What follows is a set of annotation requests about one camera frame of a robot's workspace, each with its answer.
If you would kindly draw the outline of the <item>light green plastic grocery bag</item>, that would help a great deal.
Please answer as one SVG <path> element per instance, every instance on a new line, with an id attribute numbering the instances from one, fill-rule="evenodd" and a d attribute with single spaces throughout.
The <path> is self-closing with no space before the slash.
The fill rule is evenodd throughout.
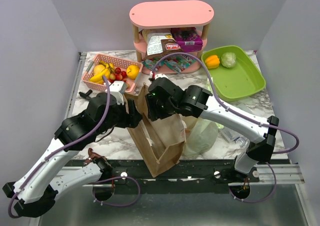
<path id="1" fill-rule="evenodd" d="M 193 116 L 181 116 L 181 120 L 185 130 L 183 156 L 197 157 L 213 147 L 219 134 L 216 122 Z"/>

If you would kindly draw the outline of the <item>brown Tuba snack bag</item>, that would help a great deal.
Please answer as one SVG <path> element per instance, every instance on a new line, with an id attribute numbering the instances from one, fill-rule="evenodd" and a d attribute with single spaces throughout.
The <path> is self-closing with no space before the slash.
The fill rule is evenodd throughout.
<path id="1" fill-rule="evenodd" d="M 172 53 L 181 53 L 183 49 L 174 39 L 162 39 L 161 41 L 162 57 L 172 54 Z"/>

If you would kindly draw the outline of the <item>white snack bag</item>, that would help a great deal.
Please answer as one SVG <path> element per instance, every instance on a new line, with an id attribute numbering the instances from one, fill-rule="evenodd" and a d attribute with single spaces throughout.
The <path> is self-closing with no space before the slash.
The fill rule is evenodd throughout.
<path id="1" fill-rule="evenodd" d="M 146 56 L 161 54 L 161 40 L 173 39 L 169 28 L 143 29 L 140 33 L 147 43 Z"/>

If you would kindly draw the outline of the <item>purple snack box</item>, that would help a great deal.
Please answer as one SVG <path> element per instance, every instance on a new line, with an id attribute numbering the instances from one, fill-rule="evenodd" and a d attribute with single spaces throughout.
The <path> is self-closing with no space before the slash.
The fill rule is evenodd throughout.
<path id="1" fill-rule="evenodd" d="M 203 40 L 195 27 L 172 28 L 171 34 L 177 44 L 186 53 L 200 51 L 203 47 Z"/>

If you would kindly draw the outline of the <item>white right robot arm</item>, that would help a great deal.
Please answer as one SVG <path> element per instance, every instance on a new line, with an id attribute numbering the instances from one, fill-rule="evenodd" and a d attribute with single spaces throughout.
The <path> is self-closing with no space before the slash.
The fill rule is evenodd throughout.
<path id="1" fill-rule="evenodd" d="M 241 182 L 258 162 L 269 162 L 276 142 L 279 119 L 255 116 L 216 98 L 209 90 L 197 85 L 181 89 L 166 77 L 159 77 L 148 87 L 145 100 L 151 121 L 174 114 L 219 123 L 249 140 L 230 169 L 230 177 Z"/>

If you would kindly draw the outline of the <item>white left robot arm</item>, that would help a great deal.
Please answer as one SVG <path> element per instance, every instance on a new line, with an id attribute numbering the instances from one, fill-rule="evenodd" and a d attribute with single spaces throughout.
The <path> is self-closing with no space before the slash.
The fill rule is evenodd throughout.
<path id="1" fill-rule="evenodd" d="M 61 123 L 45 153 L 28 173 L 3 186 L 3 192 L 11 199 L 8 215 L 12 219 L 37 218 L 77 187 L 118 180 L 107 159 L 92 151 L 81 169 L 61 177 L 57 174 L 85 146 L 95 142 L 97 136 L 114 128 L 134 129 L 141 120 L 134 100 L 124 100 L 121 93 L 102 92 L 91 98 L 84 111 Z"/>

